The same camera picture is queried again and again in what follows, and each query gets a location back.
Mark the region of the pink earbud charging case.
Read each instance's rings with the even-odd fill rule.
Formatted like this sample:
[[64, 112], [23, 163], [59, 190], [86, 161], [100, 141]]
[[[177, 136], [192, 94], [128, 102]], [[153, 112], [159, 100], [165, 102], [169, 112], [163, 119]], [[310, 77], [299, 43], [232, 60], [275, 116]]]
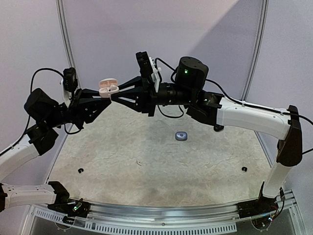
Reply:
[[110, 98], [119, 92], [118, 81], [115, 78], [106, 78], [99, 82], [99, 95], [101, 98]]

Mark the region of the purple earbud charging case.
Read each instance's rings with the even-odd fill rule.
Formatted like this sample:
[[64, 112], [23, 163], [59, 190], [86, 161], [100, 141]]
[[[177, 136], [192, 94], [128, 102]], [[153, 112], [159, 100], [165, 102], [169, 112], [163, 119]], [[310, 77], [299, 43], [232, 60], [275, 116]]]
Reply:
[[176, 132], [175, 133], [175, 139], [177, 141], [186, 141], [188, 139], [188, 134], [186, 132]]

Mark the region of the black earbud case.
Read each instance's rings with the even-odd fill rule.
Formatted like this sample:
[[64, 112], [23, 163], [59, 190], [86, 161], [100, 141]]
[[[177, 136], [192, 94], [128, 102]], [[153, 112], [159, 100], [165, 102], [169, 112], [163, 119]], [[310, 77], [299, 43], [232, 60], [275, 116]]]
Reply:
[[220, 132], [220, 131], [222, 131], [224, 129], [224, 126], [223, 125], [218, 125], [218, 124], [216, 124], [216, 125], [214, 125], [214, 127], [213, 127], [213, 130], [215, 131], [215, 132]]

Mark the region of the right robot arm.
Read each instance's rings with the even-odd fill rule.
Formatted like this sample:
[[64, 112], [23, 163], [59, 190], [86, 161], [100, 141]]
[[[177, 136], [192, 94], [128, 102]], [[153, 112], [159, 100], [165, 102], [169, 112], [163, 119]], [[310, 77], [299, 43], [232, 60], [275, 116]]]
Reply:
[[183, 105], [194, 120], [221, 131], [225, 126], [240, 127], [268, 134], [278, 139], [276, 162], [262, 184], [259, 198], [253, 202], [256, 213], [264, 213], [272, 205], [289, 171], [302, 160], [302, 129], [298, 109], [270, 108], [238, 101], [220, 93], [206, 92], [209, 68], [200, 60], [180, 58], [170, 83], [152, 79], [156, 67], [149, 58], [137, 56], [140, 76], [119, 85], [112, 100], [137, 112], [153, 116], [157, 105]]

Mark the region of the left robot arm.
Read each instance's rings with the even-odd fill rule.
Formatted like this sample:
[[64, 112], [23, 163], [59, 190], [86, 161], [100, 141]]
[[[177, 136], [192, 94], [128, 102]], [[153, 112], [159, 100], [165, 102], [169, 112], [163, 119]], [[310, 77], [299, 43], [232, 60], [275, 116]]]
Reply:
[[[58, 103], [42, 89], [31, 88], [24, 104], [33, 126], [27, 125], [18, 140], [0, 154], [0, 178], [6, 178], [26, 162], [44, 155], [51, 150], [58, 138], [56, 128], [74, 124], [79, 131], [84, 124], [93, 122], [103, 110], [111, 104], [111, 91], [115, 84], [101, 86], [98, 91], [79, 89], [75, 68], [59, 72], [52, 68], [43, 68], [61, 76], [64, 90], [69, 93], [70, 103]], [[0, 185], [1, 211], [21, 205], [47, 204], [49, 208], [61, 212], [76, 212], [82, 201], [71, 200], [69, 192], [58, 181], [43, 185], [13, 186]]]

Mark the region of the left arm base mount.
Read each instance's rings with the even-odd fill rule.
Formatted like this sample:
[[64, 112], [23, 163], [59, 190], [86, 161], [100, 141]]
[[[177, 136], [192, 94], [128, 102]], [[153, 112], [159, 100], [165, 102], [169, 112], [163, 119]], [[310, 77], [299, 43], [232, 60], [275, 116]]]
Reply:
[[66, 214], [68, 217], [87, 218], [91, 204], [84, 201], [71, 199], [69, 192], [58, 181], [49, 181], [48, 185], [52, 186], [53, 192], [56, 195], [53, 204], [47, 206], [48, 209]]

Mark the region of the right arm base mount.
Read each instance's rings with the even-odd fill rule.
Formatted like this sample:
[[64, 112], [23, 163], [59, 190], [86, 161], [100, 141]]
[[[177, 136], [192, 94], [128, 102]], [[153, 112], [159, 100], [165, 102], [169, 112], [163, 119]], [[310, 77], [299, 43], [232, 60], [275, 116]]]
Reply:
[[281, 213], [284, 206], [279, 209], [276, 196], [274, 198], [265, 197], [263, 195], [263, 186], [261, 186], [257, 199], [239, 202], [236, 204], [236, 207], [239, 218], [242, 219], [267, 214], [273, 211], [275, 211], [274, 215], [276, 217]]

